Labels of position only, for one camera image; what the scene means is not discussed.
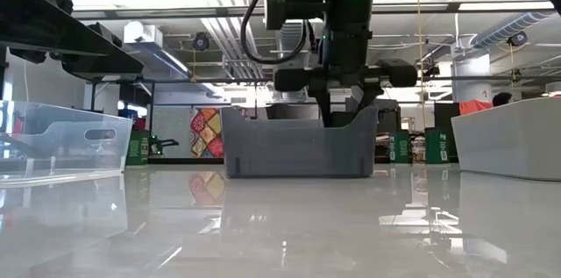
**white plastic bin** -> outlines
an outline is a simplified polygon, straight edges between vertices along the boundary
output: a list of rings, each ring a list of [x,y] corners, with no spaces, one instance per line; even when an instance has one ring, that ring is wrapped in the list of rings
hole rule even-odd
[[[0,101],[4,179],[122,171],[130,119],[42,103]]]
[[[452,119],[466,171],[561,181],[561,98],[510,103]]]

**column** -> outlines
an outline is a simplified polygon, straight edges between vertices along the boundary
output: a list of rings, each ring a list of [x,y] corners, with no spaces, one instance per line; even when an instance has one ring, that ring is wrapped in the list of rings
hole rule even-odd
[[[452,65],[453,76],[490,75],[491,62],[489,54],[477,58],[455,61]],[[489,81],[454,81],[452,82],[452,95],[455,103],[467,102],[477,99],[491,102],[493,93]]]

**green box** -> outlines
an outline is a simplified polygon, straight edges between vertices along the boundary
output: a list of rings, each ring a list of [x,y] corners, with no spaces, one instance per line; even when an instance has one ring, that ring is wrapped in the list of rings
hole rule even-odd
[[[427,128],[424,131],[427,164],[450,163],[448,131]]]
[[[150,144],[148,131],[132,131],[129,150],[126,155],[127,166],[141,166],[148,164]]]
[[[401,130],[389,136],[389,160],[397,164],[412,162],[409,131]]]

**colorful quilt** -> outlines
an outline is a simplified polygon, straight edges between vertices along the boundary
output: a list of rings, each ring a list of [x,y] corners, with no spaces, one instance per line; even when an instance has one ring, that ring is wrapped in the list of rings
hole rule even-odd
[[[218,108],[195,108],[191,118],[191,153],[194,158],[222,158],[224,145]]]

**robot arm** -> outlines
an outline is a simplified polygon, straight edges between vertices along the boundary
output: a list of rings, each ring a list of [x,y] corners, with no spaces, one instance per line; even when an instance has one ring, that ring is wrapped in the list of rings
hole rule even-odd
[[[342,126],[352,121],[348,114],[330,112],[331,86],[359,86],[363,92],[359,108],[369,105],[382,94],[380,81],[384,77],[396,87],[414,86],[417,80],[414,66],[404,61],[379,62],[379,68],[366,65],[368,40],[372,38],[370,19],[372,0],[266,0],[266,28],[279,30],[288,19],[303,19],[302,38],[298,47],[281,59],[263,59],[248,50],[245,36],[247,21],[259,0],[252,0],[242,22],[242,46],[248,57],[258,63],[281,64],[293,59],[306,42],[306,32],[311,34],[307,21],[322,18],[323,37],[315,47],[320,68],[314,70],[278,70],[274,75],[274,87],[280,91],[294,91],[307,87],[322,112],[325,126]]]

